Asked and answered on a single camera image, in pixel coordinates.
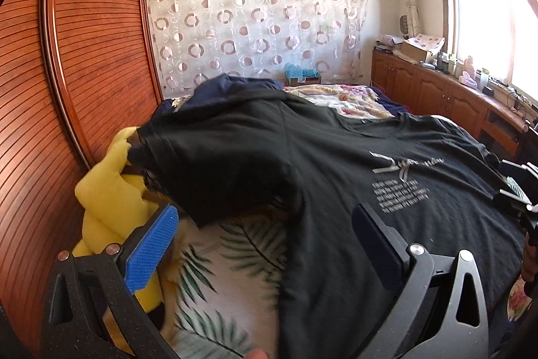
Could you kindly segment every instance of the cabinet door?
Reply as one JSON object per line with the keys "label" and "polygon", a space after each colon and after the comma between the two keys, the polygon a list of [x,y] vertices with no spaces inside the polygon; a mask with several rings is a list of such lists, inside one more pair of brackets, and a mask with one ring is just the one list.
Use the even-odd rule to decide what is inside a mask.
{"label": "cabinet door", "polygon": [[372,60],[372,84],[387,93],[390,64],[388,58],[374,53]]}
{"label": "cabinet door", "polygon": [[442,78],[438,78],[436,73],[427,70],[419,71],[417,76],[412,92],[415,96],[415,113],[445,115],[449,85]]}
{"label": "cabinet door", "polygon": [[416,72],[418,72],[418,68],[411,65],[403,63],[396,63],[394,65],[393,70],[390,71],[393,77],[392,90],[391,94],[388,95],[392,101],[411,108],[414,107],[412,88]]}
{"label": "cabinet door", "polygon": [[471,91],[454,85],[447,98],[446,117],[478,139],[488,108]]}

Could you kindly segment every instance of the leaf print fabric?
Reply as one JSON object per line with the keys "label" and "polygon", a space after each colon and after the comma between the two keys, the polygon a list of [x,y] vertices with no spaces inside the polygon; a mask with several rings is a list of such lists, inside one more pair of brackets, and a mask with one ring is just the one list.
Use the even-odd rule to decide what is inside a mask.
{"label": "leaf print fabric", "polygon": [[286,223],[282,213],[260,212],[202,230],[182,219],[175,329],[167,338],[179,357],[232,359],[254,348],[276,357]]}

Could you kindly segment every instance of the black t-shirt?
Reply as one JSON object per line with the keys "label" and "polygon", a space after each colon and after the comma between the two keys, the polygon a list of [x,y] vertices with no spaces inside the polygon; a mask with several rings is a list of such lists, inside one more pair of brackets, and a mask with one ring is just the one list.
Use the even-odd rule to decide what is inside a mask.
{"label": "black t-shirt", "polygon": [[488,165],[497,159],[447,121],[360,121],[256,91],[138,132],[144,146],[130,161],[154,172],[198,225],[264,203],[291,213],[281,359],[350,357],[393,302],[352,230],[358,203],[430,253],[470,250],[489,312],[520,270],[523,233],[491,201],[505,187]]}

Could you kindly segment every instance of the window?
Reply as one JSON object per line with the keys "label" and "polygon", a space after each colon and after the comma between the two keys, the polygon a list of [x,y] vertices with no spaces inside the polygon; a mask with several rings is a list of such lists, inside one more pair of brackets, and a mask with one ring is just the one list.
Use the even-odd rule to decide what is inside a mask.
{"label": "window", "polygon": [[443,0],[447,51],[538,100],[538,18],[527,0]]}

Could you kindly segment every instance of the wooden desk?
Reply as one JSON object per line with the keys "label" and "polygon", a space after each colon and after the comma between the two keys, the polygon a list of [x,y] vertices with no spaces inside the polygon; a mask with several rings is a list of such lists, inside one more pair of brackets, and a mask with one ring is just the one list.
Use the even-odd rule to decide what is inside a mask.
{"label": "wooden desk", "polygon": [[372,84],[415,114],[440,114],[479,139],[487,133],[515,155],[525,121],[506,103],[466,87],[450,75],[374,51]]}

